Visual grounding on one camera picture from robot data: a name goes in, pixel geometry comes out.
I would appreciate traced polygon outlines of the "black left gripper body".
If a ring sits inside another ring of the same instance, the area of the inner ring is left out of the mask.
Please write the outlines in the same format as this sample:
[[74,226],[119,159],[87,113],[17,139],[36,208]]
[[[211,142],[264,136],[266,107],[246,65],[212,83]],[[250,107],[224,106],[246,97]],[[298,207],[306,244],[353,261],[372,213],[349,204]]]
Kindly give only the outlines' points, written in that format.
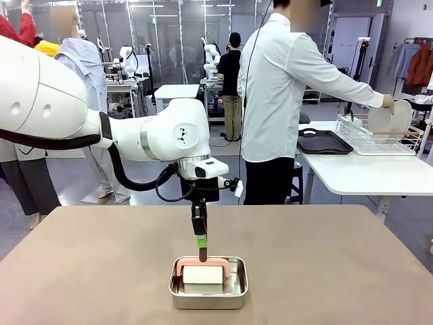
[[219,183],[218,178],[211,179],[180,179],[181,191],[185,200],[189,200],[194,204],[201,201],[217,202],[219,201]]

